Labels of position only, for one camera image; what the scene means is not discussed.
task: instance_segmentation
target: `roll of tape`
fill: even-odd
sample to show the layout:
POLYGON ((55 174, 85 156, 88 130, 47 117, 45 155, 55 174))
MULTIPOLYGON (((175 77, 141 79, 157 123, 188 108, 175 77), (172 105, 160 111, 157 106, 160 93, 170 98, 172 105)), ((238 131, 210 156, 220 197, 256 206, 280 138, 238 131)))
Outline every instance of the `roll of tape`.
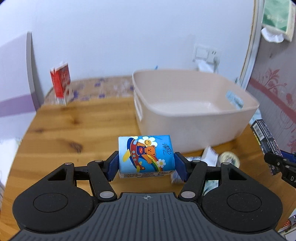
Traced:
POLYGON ((239 168, 239 164, 240 164, 239 158, 230 151, 225 151, 218 157, 219 166, 221 166, 222 162, 229 162, 235 165, 237 168, 239 168))

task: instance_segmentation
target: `beige plastic bin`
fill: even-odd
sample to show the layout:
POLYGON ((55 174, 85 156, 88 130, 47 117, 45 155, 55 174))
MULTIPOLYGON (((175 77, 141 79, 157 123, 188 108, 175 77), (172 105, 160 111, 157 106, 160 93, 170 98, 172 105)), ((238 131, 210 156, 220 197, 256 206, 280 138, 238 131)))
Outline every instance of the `beige plastic bin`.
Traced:
POLYGON ((170 135, 179 152, 233 140, 259 107, 253 96, 218 74, 136 71, 133 84, 141 134, 170 135))

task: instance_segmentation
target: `white flower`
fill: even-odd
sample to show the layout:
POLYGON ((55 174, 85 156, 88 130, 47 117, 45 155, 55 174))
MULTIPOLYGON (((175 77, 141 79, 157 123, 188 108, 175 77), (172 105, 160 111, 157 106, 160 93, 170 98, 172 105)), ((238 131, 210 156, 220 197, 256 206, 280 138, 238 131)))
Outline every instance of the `white flower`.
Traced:
POLYGON ((161 168, 163 168, 166 165, 164 159, 158 159, 158 161, 156 162, 156 164, 157 164, 158 167, 161 167, 161 168))
POLYGON ((157 147, 157 142, 154 137, 143 137, 143 139, 138 140, 140 143, 145 144, 146 146, 155 146, 157 147))

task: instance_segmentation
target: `black box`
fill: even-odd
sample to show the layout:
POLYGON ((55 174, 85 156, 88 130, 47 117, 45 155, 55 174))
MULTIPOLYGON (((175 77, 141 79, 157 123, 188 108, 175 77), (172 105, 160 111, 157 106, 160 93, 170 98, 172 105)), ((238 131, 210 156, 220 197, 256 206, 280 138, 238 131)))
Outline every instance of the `black box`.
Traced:
MULTIPOLYGON (((273 152, 279 156, 283 156, 281 151, 276 144, 275 139, 272 137, 270 130, 267 128, 265 122, 260 119, 256 120, 252 125, 251 129, 262 149, 262 152, 266 154, 267 152, 273 152)), ((272 175, 275 175, 280 172, 278 167, 268 164, 270 172, 272 175)))

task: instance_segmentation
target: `wooden table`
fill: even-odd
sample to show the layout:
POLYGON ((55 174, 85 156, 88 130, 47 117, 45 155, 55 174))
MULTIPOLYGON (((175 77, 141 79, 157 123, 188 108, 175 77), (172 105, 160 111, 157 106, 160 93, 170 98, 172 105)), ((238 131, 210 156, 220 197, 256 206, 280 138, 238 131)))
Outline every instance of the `wooden table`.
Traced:
MULTIPOLYGON (((106 160, 118 149, 118 136, 136 135, 140 132, 132 98, 74 102, 67 107, 42 106, 11 168, 4 193, 0 239, 6 241, 19 230, 12 215, 12 204, 21 192, 65 162, 84 166, 95 159, 106 160)), ((296 207, 296 192, 281 180, 281 174, 271 176, 250 127, 247 126, 236 140, 219 145, 215 150, 219 154, 234 152, 240 159, 241 170, 281 198, 284 211, 278 227, 282 226, 296 207)), ((178 194, 182 189, 182 185, 172 185, 169 176, 119 179, 117 175, 111 185, 117 195, 121 192, 169 191, 178 194)), ((78 186, 90 192, 88 181, 79 181, 78 186)))

